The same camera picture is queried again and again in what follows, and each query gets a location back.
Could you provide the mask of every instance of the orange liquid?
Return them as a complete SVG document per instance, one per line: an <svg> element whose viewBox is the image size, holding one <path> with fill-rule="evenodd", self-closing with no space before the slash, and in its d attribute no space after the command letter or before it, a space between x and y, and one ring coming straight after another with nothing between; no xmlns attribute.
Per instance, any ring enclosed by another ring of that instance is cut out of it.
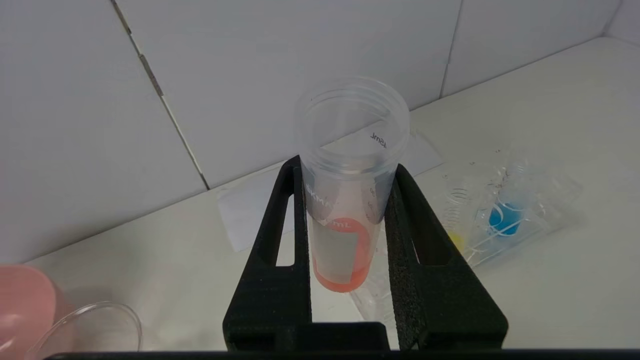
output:
<svg viewBox="0 0 640 360"><path fill-rule="evenodd" d="M347 284L339 284L325 279L320 273L318 273L316 257L312 254L314 263L314 274L316 275L316 279L318 280L318 282L320 282L320 284L322 284L322 286L324 286L325 288L337 293L347 293L349 291L357 289L360 285L362 285L362 283L367 278L367 275L369 274L369 268L371 267L371 259L369 259L369 247L371 246L371 240L367 229L365 229L365 227L356 220L353 220L351 218L338 218L335 219L335 221L342 223L348 222L352 226L349 229L334 227L331 225L331 223L327 226L335 231L358 233L358 243L356 244L356 254L355 260L353 262L353 272L351 273L351 280Z"/></svg>

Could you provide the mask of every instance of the white countertop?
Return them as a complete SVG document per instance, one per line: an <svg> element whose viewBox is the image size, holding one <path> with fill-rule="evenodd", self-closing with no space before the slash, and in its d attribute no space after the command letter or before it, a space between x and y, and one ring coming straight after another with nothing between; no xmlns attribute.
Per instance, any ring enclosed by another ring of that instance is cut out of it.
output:
<svg viewBox="0 0 640 360"><path fill-rule="evenodd" d="M640 345L639 64L639 48L598 38L412 112L447 162L535 147L584 187L574 224L477 269L509 320L504 347ZM441 176L416 178L427 199ZM221 323L249 252L233 252L216 191L30 264L76 304L130 305L145 348L225 350ZM361 319L348 295L313 275L311 287L314 321Z"/></svg>

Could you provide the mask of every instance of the pink plastic container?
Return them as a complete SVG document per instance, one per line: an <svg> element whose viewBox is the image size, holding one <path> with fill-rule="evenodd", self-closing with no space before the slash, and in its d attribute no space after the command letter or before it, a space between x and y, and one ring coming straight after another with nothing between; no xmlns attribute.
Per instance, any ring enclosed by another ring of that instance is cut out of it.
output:
<svg viewBox="0 0 640 360"><path fill-rule="evenodd" d="M0 265L0 359L23 359L29 348L71 310L62 292L38 269ZM60 352L71 345L71 339L62 341Z"/></svg>

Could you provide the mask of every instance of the white paper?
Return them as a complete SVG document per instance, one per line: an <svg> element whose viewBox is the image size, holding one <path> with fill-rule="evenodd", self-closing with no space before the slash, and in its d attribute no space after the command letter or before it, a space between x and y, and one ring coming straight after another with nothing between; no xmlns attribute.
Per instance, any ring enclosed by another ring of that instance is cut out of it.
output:
<svg viewBox="0 0 640 360"><path fill-rule="evenodd" d="M253 246L280 168L249 177L218 193L218 207L234 251ZM293 195L289 197L282 233L293 230Z"/></svg>
<svg viewBox="0 0 640 360"><path fill-rule="evenodd" d="M400 158L400 164L406 167L411 176L416 177L442 162L440 155L422 135L411 133L404 155Z"/></svg>

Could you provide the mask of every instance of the plastic packaging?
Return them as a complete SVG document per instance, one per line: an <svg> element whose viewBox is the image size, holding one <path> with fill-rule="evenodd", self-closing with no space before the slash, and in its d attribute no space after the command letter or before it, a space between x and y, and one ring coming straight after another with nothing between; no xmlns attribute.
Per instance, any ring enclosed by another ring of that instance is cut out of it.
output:
<svg viewBox="0 0 640 360"><path fill-rule="evenodd" d="M465 244L462 254L471 267L568 225L579 184L532 158L512 151L503 167L450 166L456 171L445 175L450 200L440 211L440 221L454 243ZM464 201L453 211L451 198L456 194L464 194Z"/></svg>
<svg viewBox="0 0 640 360"><path fill-rule="evenodd" d="M42 360L58 352L139 351L142 327L136 313L123 304L97 302L58 321L27 354Z"/></svg>
<svg viewBox="0 0 640 360"><path fill-rule="evenodd" d="M402 97L372 79L329 81L296 103L314 273L329 290L367 277L409 120Z"/></svg>

